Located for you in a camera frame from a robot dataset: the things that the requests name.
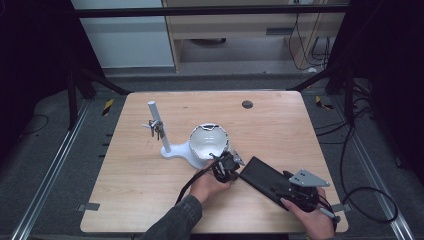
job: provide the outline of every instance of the dark curtain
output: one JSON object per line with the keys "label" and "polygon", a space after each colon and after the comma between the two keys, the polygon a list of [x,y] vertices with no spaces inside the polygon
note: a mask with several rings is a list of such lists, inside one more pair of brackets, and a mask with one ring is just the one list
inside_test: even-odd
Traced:
{"label": "dark curtain", "polygon": [[78,64],[104,77],[70,0],[2,0],[0,4],[0,163],[31,119],[41,99],[67,89]]}
{"label": "dark curtain", "polygon": [[[345,15],[329,66],[346,61],[354,77],[369,79],[371,103],[382,129],[404,167],[413,169],[424,183],[424,2],[351,4],[372,7]],[[333,74],[329,85],[342,87],[340,74]]]}

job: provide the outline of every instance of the aluminum frame rail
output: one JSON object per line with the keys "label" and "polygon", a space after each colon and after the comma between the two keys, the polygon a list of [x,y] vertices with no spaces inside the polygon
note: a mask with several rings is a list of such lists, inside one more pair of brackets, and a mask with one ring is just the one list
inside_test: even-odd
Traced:
{"label": "aluminum frame rail", "polygon": [[[337,96],[335,97],[332,96],[331,100],[333,101],[334,106],[337,109],[341,119],[346,120],[343,114],[343,104],[341,103],[341,100],[338,99]],[[356,132],[353,133],[352,144],[358,155],[359,162],[361,163],[362,168],[364,169],[365,175],[367,176],[371,185],[385,192],[390,197],[392,197],[392,194],[390,193],[389,188],[387,187],[386,183],[382,179],[371,157],[368,155],[367,150],[361,141],[361,138]],[[386,217],[391,218],[394,215],[392,203],[387,198],[382,197],[380,194],[377,195],[377,199]],[[406,222],[405,217],[403,216],[400,209],[398,209],[398,211],[399,212],[398,212],[397,218],[390,223],[394,234],[399,240],[414,240],[415,237],[411,229],[409,228],[409,225]]]}
{"label": "aluminum frame rail", "polygon": [[37,190],[37,193],[32,199],[31,204],[25,211],[25,214],[22,217],[21,221],[19,222],[18,226],[15,228],[14,232],[12,233],[12,236],[11,236],[12,240],[25,240],[28,238],[32,230],[32,227],[34,226],[34,223],[37,220],[38,215],[40,214],[41,209],[43,208],[44,203],[46,202],[49,196],[49,193],[53,187],[53,184],[60,173],[62,165],[65,162],[69,151],[71,150],[71,147],[78,135],[78,132],[81,129],[82,123],[84,122],[84,119],[87,116],[87,111],[90,106],[90,103],[91,103],[91,100],[84,100],[82,102],[82,106],[78,114],[79,115],[78,121],[76,122],[74,128],[69,130],[68,133],[66,134],[65,139],[62,142],[62,145],[60,146],[58,152],[56,153],[56,156],[53,159],[49,170],[47,171],[42,183],[40,184],[40,187]]}
{"label": "aluminum frame rail", "polygon": [[367,9],[370,6],[349,4],[310,5],[253,5],[253,6],[204,6],[204,7],[161,7],[124,9],[78,9],[54,11],[50,14],[78,18],[153,17],[189,15],[232,15],[232,14],[277,14],[277,13],[341,13]]}

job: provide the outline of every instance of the person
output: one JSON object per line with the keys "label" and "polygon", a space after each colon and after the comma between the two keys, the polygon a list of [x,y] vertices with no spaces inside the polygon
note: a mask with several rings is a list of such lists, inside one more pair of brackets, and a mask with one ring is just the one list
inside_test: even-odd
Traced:
{"label": "person", "polygon": [[[221,183],[211,171],[206,172],[191,185],[189,194],[153,224],[141,236],[141,240],[190,239],[191,230],[202,217],[202,205],[230,188],[230,182]],[[325,198],[324,189],[318,188],[318,193]],[[281,201],[300,220],[310,239],[322,240],[334,237],[333,222],[327,215],[318,209],[306,213],[289,200],[281,199]]]}

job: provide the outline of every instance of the wooden table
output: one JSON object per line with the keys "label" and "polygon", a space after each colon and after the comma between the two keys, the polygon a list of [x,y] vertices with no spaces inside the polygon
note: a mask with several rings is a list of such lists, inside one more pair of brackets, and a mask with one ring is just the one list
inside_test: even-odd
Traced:
{"label": "wooden table", "polygon": [[[245,109],[242,102],[253,102]],[[183,159],[162,158],[162,142],[151,137],[147,103],[155,101],[172,144],[184,143],[202,123],[217,123],[232,149],[247,163],[256,156],[273,168],[301,168],[330,182],[331,204],[340,200],[315,136],[303,99],[291,91],[145,92],[128,96],[81,222],[84,232],[145,232],[174,204],[193,176]],[[337,231],[348,228],[346,217]],[[238,179],[231,190],[207,202],[195,233],[304,232],[289,212]]]}

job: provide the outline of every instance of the white bowl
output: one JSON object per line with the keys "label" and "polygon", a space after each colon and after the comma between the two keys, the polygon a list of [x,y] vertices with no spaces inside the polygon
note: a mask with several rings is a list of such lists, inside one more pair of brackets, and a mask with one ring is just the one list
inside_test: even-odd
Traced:
{"label": "white bowl", "polygon": [[217,124],[204,123],[196,127],[190,135],[190,148],[202,160],[212,159],[211,153],[221,156],[229,150],[227,132]]}

